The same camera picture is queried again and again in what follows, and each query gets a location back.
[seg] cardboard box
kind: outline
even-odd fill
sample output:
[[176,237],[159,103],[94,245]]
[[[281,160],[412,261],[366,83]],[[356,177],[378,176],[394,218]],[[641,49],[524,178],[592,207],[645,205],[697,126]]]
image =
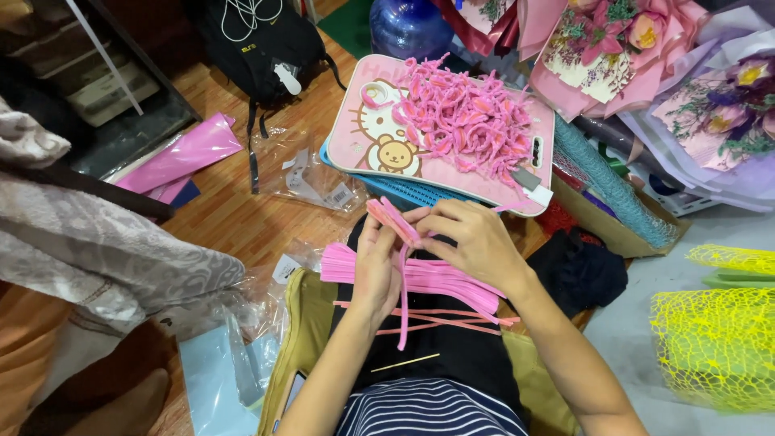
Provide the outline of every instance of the cardboard box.
[[554,199],[579,222],[582,228],[598,235],[608,245],[608,250],[624,258],[664,256],[673,249],[676,242],[682,238],[686,230],[691,226],[691,221],[680,220],[674,217],[655,199],[636,189],[635,194],[648,210],[677,228],[678,236],[672,244],[662,248],[654,248],[619,222],[619,220],[603,212],[592,202],[585,199],[583,195],[573,190],[567,183],[560,180],[559,177],[552,178],[552,191],[554,191]]

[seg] black pants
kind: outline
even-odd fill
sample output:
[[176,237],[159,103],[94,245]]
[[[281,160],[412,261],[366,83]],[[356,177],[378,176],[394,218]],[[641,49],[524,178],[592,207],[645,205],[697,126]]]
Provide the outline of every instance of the black pants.
[[[358,237],[363,230],[364,216],[353,228],[347,246],[356,251]],[[454,241],[445,237],[436,237],[450,244]],[[425,260],[439,260],[427,251],[416,251],[414,257]],[[337,299],[351,301],[353,285],[340,283]],[[451,296],[409,293],[410,309],[472,309],[465,303]],[[345,310],[337,306],[334,309],[331,333],[342,319]],[[449,319],[464,318],[454,315],[436,315]],[[428,321],[409,319],[409,325],[425,324]],[[495,324],[477,324],[482,327],[498,330]],[[395,329],[401,326],[401,318],[389,316],[382,323],[381,329]],[[506,403],[527,426],[527,413],[519,402],[519,389],[512,375],[512,362],[508,358],[506,347],[500,336],[484,333],[462,327],[441,325],[422,330],[408,332],[406,347],[399,351],[398,334],[383,334],[374,339],[366,362],[356,379],[353,392],[371,386],[375,383],[406,377],[435,378],[454,380],[464,385],[493,396]],[[439,353],[439,357],[429,358],[419,362],[401,365],[378,372],[373,369],[383,368],[400,362]]]

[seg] bundle of pink pipe cleaners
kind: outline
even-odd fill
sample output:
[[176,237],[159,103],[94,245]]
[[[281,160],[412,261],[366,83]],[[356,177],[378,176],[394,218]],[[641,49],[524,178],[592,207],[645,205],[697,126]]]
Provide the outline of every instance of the bundle of pink pipe cleaners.
[[[422,248],[422,239],[417,230],[404,220],[401,212],[388,199],[382,197],[382,203],[376,199],[366,202],[366,208],[371,216],[382,225],[389,226],[404,241],[400,251],[400,259],[396,268],[401,273],[401,335],[398,339],[398,349],[404,350],[408,332],[408,292],[442,294],[452,296],[466,303],[483,318],[506,326],[512,325],[510,320],[499,320],[493,315],[498,310],[498,299],[505,298],[503,292],[480,282],[470,275],[454,268],[445,261],[423,261],[407,259],[410,247]],[[514,209],[518,205],[506,205],[493,208],[495,212]],[[323,251],[320,279],[323,282],[354,283],[355,282],[355,251],[345,244],[329,244]]]
[[431,151],[420,157],[440,157],[457,171],[478,171],[517,188],[511,172],[532,157],[525,90],[515,101],[495,70],[481,84],[467,72],[440,70],[447,55],[421,64],[414,57],[406,60],[409,71],[399,85],[408,88],[408,95],[402,93],[393,105],[393,120],[407,126],[410,142]]

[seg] black backpack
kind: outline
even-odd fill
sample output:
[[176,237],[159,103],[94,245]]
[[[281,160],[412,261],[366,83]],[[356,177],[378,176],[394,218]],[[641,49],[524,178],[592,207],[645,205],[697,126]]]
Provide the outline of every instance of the black backpack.
[[[234,5],[226,8],[226,0],[182,0],[186,16],[205,40],[205,49],[212,63],[250,97],[247,137],[250,187],[254,194],[258,193],[258,163],[250,146],[250,136],[257,107],[276,105],[289,95],[274,72],[275,67],[281,64],[299,77],[325,61],[331,67],[336,82],[346,90],[315,25],[302,18],[285,0],[263,0],[256,8],[256,16],[274,16],[281,2],[284,3],[282,10],[275,19],[257,22],[257,28],[250,31],[247,38],[235,42],[223,34],[224,30],[234,40],[243,38],[250,29],[243,19],[251,22],[249,16],[240,16]],[[259,119],[259,127],[261,135],[269,137],[264,115]]]

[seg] hello kitty cutting board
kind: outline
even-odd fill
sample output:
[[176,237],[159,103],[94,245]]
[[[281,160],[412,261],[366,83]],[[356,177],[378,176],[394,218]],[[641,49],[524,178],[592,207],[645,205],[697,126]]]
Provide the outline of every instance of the hello kitty cutting board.
[[[476,172],[458,172],[454,165],[443,159],[421,159],[420,155],[427,151],[418,149],[405,138],[405,126],[393,120],[392,106],[369,109],[363,104],[360,89],[365,84],[374,85],[377,89],[377,94],[372,97],[376,103],[390,100],[398,102],[400,95],[394,83],[406,71],[403,61],[380,54],[370,54],[358,61],[328,145],[328,156],[335,167],[346,172],[416,180],[496,206],[532,199],[511,211],[521,216],[536,216],[546,210],[551,195],[549,187],[554,141],[554,112],[549,106],[533,95],[529,97],[532,104],[527,106],[527,111],[532,117],[530,131],[534,159],[524,167],[541,178],[542,188],[534,192],[540,190],[549,193],[548,196],[534,196],[533,192],[526,189],[524,193],[517,192],[517,189],[503,182]],[[520,93],[513,91],[515,100]]]

